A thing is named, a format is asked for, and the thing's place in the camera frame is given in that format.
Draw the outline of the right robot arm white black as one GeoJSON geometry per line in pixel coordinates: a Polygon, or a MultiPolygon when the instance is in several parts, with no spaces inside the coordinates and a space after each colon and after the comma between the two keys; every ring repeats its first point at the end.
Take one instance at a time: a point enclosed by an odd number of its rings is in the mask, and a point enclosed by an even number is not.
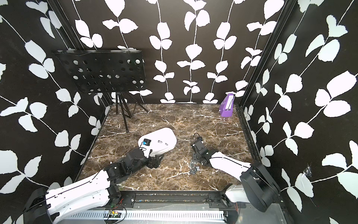
{"type": "Polygon", "coordinates": [[[223,171],[240,181],[239,185],[232,184],[223,190],[223,203],[250,203],[257,210],[265,212],[280,199],[278,184],[260,162],[235,160],[218,150],[208,149],[200,138],[193,142],[192,150],[195,162],[223,171]]]}

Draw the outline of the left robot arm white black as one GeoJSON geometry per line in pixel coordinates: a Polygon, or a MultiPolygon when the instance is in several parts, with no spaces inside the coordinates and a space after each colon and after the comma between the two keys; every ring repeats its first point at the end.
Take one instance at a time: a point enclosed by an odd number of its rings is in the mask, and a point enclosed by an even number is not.
{"type": "Polygon", "coordinates": [[[143,167],[158,168],[164,157],[158,151],[137,147],[125,157],[105,166],[96,174],[62,188],[33,191],[22,212],[25,224],[56,224],[77,212],[118,203],[118,184],[143,167]]]}

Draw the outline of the pile of chrome sockets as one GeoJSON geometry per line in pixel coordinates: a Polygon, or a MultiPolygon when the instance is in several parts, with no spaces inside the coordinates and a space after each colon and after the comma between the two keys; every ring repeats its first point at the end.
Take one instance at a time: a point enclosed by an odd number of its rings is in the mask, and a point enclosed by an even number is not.
{"type": "Polygon", "coordinates": [[[195,175],[198,171],[200,171],[200,167],[196,165],[197,163],[194,161],[191,161],[189,164],[190,170],[189,170],[189,174],[190,175],[195,175]]]}

